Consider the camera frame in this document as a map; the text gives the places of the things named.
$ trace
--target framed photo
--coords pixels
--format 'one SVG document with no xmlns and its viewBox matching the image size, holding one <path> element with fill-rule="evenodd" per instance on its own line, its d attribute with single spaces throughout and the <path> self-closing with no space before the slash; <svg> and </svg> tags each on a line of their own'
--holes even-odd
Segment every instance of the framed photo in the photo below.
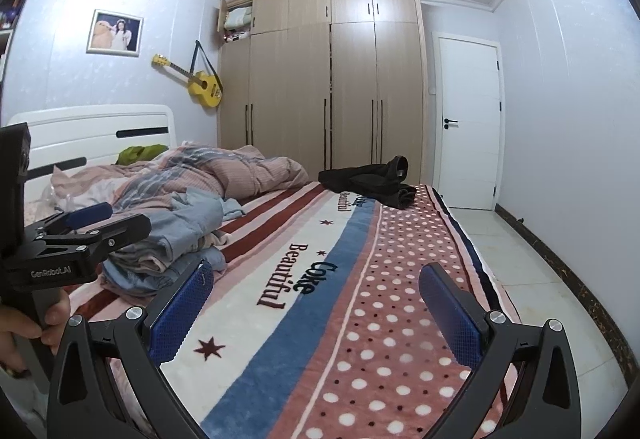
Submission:
<svg viewBox="0 0 640 439">
<path fill-rule="evenodd" d="M 94 11 L 87 53 L 139 56 L 142 19 L 122 13 Z"/>
</svg>

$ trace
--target guitar neck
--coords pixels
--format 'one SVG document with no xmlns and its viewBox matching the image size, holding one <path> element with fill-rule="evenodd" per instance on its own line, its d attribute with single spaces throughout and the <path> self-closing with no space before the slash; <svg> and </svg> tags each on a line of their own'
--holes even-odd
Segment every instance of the guitar neck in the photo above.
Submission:
<svg viewBox="0 0 640 439">
<path fill-rule="evenodd" d="M 190 73 L 189 71 L 185 71 L 185 69 L 183 69 L 182 67 L 169 62 L 169 67 L 171 67 L 171 69 L 173 69 L 174 71 L 177 71 L 178 73 L 180 73 L 182 76 L 187 77 L 190 80 L 193 80 L 194 82 L 198 83 L 199 85 L 202 85 L 202 80 L 200 80 L 199 78 L 196 78 L 193 73 Z"/>
</svg>

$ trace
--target polka dot pattern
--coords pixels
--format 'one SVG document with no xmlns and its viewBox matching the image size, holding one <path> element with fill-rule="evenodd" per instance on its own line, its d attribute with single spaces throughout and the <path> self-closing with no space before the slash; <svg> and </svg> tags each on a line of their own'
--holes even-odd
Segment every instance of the polka dot pattern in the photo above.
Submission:
<svg viewBox="0 0 640 439">
<path fill-rule="evenodd" d="M 462 262 L 466 249 L 458 249 L 424 186 L 414 206 L 382 207 L 381 218 L 375 249 L 358 272 L 337 355 L 301 438 L 423 437 L 470 375 L 455 361 L 418 290 L 422 266 L 440 262 L 460 289 L 471 291 Z M 495 428 L 501 411 L 498 396 L 476 439 Z"/>
</svg>

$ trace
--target wardrobe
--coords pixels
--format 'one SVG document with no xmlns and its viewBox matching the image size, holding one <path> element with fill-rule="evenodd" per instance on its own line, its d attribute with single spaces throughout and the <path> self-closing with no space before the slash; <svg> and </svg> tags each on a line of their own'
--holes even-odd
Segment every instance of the wardrobe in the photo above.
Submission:
<svg viewBox="0 0 640 439">
<path fill-rule="evenodd" d="M 328 168 L 409 161 L 420 182 L 426 52 L 420 0 L 223 0 L 252 6 L 249 38 L 220 51 L 218 140 Z"/>
</svg>

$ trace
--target black clothing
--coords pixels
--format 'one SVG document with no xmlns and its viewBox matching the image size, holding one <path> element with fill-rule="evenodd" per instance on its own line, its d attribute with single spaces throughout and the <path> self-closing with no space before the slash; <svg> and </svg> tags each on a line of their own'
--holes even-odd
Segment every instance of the black clothing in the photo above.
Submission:
<svg viewBox="0 0 640 439">
<path fill-rule="evenodd" d="M 318 180 L 335 193 L 354 192 L 383 205 L 404 209 L 414 203 L 416 192 L 413 186 L 402 184 L 408 170 L 406 158 L 395 156 L 386 164 L 324 170 L 318 174 Z"/>
</svg>

